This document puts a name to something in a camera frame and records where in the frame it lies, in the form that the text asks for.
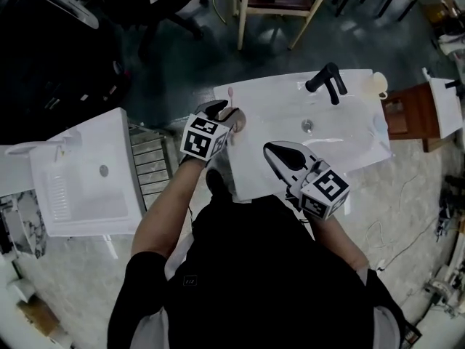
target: person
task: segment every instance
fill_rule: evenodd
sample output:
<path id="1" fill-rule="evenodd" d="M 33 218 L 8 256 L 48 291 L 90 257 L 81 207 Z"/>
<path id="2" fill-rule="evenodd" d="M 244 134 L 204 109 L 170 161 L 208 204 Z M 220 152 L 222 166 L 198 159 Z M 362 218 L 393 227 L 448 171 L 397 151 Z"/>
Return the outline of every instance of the person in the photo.
<path id="1" fill-rule="evenodd" d="M 108 326 L 108 348 L 398 348 L 405 321 L 335 217 L 279 198 L 211 202 L 178 245 L 205 162 L 189 159 L 143 217 Z"/>

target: white sink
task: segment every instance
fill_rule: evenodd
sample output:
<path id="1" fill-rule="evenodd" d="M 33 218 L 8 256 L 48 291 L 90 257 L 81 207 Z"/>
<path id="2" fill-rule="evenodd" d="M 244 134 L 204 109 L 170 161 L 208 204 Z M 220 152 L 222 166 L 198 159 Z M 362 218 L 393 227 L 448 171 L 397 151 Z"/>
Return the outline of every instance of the white sink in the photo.
<path id="1" fill-rule="evenodd" d="M 287 140 L 308 146 L 340 172 L 358 169 L 391 156 L 387 135 L 373 127 L 384 119 L 379 99 L 360 99 L 360 82 L 370 70 L 341 71 L 348 93 L 332 105 L 325 86 L 315 93 L 305 89 L 313 73 L 242 81 L 214 89 L 216 99 L 229 100 L 246 115 L 246 127 L 228 143 L 228 155 L 241 201 L 285 190 L 263 156 L 263 145 Z"/>
<path id="2" fill-rule="evenodd" d="M 126 112 L 109 111 L 51 140 L 79 144 L 30 152 L 39 207 L 50 236 L 133 233 L 145 211 Z"/>

